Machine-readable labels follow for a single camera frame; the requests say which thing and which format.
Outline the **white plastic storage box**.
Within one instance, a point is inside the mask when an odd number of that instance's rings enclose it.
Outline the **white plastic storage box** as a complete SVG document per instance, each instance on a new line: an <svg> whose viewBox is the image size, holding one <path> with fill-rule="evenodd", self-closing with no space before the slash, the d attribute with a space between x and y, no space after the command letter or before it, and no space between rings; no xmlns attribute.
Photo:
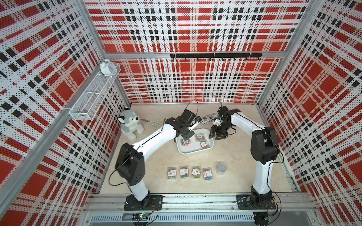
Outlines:
<svg viewBox="0 0 362 226"><path fill-rule="evenodd" d="M204 134L205 140L208 141L210 144L209 148L202 149L200 142L195 140L195 135L198 133ZM211 139L208 138L209 134L210 134L210 131L208 129L201 128L201 129L195 130L195 134L189 139L190 144L188 146L181 145L181 139L183 139L183 138L180 135L179 137L176 138L176 144L177 144L177 149L178 149L179 153L181 153L183 155L187 155L187 154L197 153L197 152L201 152L201 151L206 151L206 150L213 148L215 145L215 142L212 138Z"/></svg>

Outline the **round clear paper clip box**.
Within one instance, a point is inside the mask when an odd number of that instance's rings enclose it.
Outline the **round clear paper clip box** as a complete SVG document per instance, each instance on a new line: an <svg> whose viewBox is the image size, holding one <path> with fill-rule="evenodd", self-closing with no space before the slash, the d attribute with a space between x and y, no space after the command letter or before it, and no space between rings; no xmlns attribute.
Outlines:
<svg viewBox="0 0 362 226"><path fill-rule="evenodd" d="M224 175L227 171L227 166L225 163L220 162L216 165L216 173L219 175Z"/></svg>

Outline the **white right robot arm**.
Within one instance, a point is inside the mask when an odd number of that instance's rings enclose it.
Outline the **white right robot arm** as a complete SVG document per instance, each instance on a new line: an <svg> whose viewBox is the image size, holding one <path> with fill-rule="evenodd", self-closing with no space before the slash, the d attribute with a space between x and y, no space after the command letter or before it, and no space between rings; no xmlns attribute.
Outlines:
<svg viewBox="0 0 362 226"><path fill-rule="evenodd" d="M220 106L217 114L210 130L210 138L226 139L229 136L228 130L236 127L251 138L250 152L256 161L255 181L250 196L241 199L240 205L255 209L275 209L270 188L273 164L280 153L275 129L254 122L239 109L230 110L226 106Z"/></svg>

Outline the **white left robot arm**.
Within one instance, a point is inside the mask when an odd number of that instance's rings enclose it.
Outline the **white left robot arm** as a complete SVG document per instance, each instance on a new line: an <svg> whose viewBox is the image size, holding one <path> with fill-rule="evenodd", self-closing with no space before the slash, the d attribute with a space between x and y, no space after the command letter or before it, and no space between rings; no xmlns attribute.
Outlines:
<svg viewBox="0 0 362 226"><path fill-rule="evenodd" d="M175 141L179 136L183 139L191 138L195 134L193 130L201 121L201 117L184 109L180 116L166 119L161 128L147 138L132 145L125 143L121 146L114 172L125 180L124 183L131 191L130 203L136 208L140 210L156 208L155 204L151 203L150 191L143 181L147 159L165 143Z"/></svg>

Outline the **newspaper print pouch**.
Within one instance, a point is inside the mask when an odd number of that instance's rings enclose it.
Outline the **newspaper print pouch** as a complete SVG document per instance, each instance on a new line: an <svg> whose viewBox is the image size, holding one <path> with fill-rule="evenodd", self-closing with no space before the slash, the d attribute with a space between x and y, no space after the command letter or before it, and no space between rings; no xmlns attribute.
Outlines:
<svg viewBox="0 0 362 226"><path fill-rule="evenodd" d="M207 124L207 123L213 121L217 117L218 117L218 113L213 113L213 114L206 115L206 116L202 117L201 123L202 124Z"/></svg>

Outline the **grey white husky plush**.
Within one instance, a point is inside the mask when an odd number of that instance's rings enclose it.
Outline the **grey white husky plush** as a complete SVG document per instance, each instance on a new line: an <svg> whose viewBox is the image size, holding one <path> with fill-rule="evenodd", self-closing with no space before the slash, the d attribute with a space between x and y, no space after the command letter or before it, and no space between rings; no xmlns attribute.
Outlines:
<svg viewBox="0 0 362 226"><path fill-rule="evenodd" d="M140 122L140 118L131 108L125 108L117 120L121 123L121 133L130 141L137 138L135 132L138 135L144 133L144 128Z"/></svg>

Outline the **white alarm clock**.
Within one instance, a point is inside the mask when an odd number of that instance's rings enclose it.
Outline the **white alarm clock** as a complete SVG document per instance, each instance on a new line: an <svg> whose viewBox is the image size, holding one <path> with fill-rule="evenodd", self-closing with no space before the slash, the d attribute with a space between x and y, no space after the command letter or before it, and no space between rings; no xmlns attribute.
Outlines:
<svg viewBox="0 0 362 226"><path fill-rule="evenodd" d="M104 61L100 63L100 71L103 75L115 75L117 66L109 59L104 59Z"/></svg>

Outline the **white handled scissors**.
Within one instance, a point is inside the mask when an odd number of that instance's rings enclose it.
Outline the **white handled scissors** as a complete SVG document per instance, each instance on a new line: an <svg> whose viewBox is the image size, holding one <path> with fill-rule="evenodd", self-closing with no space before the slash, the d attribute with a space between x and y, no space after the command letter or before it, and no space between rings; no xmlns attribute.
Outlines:
<svg viewBox="0 0 362 226"><path fill-rule="evenodd" d="M161 128L164 124L164 121L162 121L162 120L141 119L141 121L147 122L148 124L152 125L156 129Z"/></svg>

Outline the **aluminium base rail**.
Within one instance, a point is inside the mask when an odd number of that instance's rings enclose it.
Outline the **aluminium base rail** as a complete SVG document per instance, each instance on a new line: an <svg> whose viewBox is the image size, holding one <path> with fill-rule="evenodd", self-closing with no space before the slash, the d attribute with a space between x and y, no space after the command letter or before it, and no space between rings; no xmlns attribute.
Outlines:
<svg viewBox="0 0 362 226"><path fill-rule="evenodd" d="M279 193L261 204L253 204L249 194L153 194L145 201L131 195L91 195L84 206L92 213L116 213L157 209L159 212L234 212L234 211L314 211L316 206L306 193Z"/></svg>

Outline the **black wall hook rail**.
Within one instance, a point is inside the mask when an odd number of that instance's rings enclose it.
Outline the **black wall hook rail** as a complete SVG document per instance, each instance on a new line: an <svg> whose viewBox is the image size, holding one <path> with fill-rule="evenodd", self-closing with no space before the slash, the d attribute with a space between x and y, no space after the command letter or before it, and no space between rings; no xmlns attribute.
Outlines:
<svg viewBox="0 0 362 226"><path fill-rule="evenodd" d="M186 53L173 53L170 54L171 59L200 59L200 58L257 58L260 59L263 56L262 53L193 53L193 54L186 54Z"/></svg>

